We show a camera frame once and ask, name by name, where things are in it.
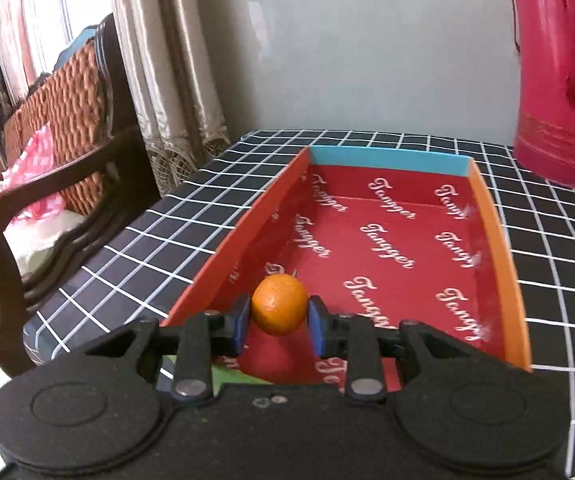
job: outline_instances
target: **checkered tablecloth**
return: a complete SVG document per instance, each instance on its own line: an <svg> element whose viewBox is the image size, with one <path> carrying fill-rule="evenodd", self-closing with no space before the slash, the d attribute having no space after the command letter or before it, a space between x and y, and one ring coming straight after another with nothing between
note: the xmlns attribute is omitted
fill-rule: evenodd
<svg viewBox="0 0 575 480"><path fill-rule="evenodd" d="M559 461L575 477L575 190L520 169L507 146L380 132L252 132L145 211L45 302L26 327L34 359L51 359L138 316L165 318L237 219L310 144L476 160L519 272L533 368L570 401L573 423ZM170 372L166 364L162 373Z"/></svg>

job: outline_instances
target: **curtain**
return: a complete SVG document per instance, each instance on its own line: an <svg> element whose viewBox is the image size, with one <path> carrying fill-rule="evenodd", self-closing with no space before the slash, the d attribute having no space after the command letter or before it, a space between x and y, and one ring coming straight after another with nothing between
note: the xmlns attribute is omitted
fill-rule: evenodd
<svg viewBox="0 0 575 480"><path fill-rule="evenodd" d="M19 11L20 0L0 0L0 66L12 105L27 95L27 79L19 33Z"/></svg>
<svg viewBox="0 0 575 480"><path fill-rule="evenodd" d="M152 170L168 192L230 143L196 0L112 0Z"/></svg>

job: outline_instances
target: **wooden armrest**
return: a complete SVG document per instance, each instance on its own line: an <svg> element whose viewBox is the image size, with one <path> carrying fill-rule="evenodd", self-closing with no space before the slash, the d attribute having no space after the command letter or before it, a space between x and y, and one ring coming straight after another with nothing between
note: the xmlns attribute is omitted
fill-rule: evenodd
<svg viewBox="0 0 575 480"><path fill-rule="evenodd" d="M28 205L80 182L94 172L107 176L98 211L64 234L45 264L23 280L4 230ZM86 155L0 193L0 367L10 376L35 364L23 346L23 327L38 302L53 294L78 268L158 199L141 132L129 128Z"/></svg>

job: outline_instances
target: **orange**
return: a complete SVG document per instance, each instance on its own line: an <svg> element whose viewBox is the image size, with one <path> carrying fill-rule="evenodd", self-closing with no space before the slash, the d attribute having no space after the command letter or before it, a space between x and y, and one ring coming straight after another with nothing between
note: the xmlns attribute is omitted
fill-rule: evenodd
<svg viewBox="0 0 575 480"><path fill-rule="evenodd" d="M307 316L305 286L289 274L265 278L251 297L251 317L269 335L287 335Z"/></svg>

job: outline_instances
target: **pink thermos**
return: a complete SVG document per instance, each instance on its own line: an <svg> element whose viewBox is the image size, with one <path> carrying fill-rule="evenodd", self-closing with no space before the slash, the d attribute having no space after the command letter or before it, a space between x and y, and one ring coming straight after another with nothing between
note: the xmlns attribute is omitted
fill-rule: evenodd
<svg viewBox="0 0 575 480"><path fill-rule="evenodd" d="M515 156L534 173L575 187L575 0L516 0L516 18L521 99Z"/></svg>

